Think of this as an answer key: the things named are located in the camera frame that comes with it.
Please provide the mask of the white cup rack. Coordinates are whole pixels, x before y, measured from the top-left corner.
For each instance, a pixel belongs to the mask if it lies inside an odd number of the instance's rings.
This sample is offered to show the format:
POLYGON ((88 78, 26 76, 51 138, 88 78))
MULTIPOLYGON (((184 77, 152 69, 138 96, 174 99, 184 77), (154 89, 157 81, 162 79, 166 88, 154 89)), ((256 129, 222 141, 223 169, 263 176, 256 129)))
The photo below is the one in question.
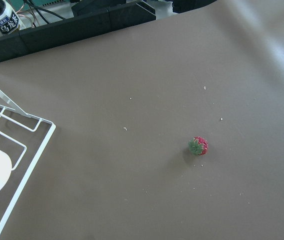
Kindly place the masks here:
POLYGON ((0 234, 55 129, 52 121, 27 113, 0 90, 0 150, 12 163, 0 190, 0 234))

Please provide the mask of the red strawberry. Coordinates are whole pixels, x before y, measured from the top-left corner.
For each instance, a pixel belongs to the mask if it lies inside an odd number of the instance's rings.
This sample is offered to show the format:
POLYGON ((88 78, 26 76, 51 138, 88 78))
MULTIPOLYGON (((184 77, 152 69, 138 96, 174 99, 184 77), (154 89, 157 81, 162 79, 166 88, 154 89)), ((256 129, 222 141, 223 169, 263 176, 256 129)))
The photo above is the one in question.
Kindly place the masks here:
POLYGON ((189 151, 196 156, 205 155, 208 147, 208 142, 200 136, 195 136, 188 142, 189 151))

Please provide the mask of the tea bottle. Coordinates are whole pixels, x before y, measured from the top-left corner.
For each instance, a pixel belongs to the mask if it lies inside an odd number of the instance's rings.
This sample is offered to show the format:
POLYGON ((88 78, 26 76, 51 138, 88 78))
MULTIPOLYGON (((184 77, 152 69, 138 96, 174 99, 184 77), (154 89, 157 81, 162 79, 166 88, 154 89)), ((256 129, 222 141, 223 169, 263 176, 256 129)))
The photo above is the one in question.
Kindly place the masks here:
POLYGON ((0 37, 6 36, 24 27, 17 13, 5 0, 0 0, 0 37))

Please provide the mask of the black monitor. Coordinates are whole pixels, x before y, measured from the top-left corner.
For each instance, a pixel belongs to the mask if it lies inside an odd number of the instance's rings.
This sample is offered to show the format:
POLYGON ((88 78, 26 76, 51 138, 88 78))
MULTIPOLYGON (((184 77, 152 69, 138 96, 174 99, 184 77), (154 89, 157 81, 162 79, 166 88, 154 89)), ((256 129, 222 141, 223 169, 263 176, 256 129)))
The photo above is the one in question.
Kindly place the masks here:
POLYGON ((156 19, 155 9, 143 0, 104 7, 94 12, 27 28, 0 37, 0 62, 66 45, 156 19))

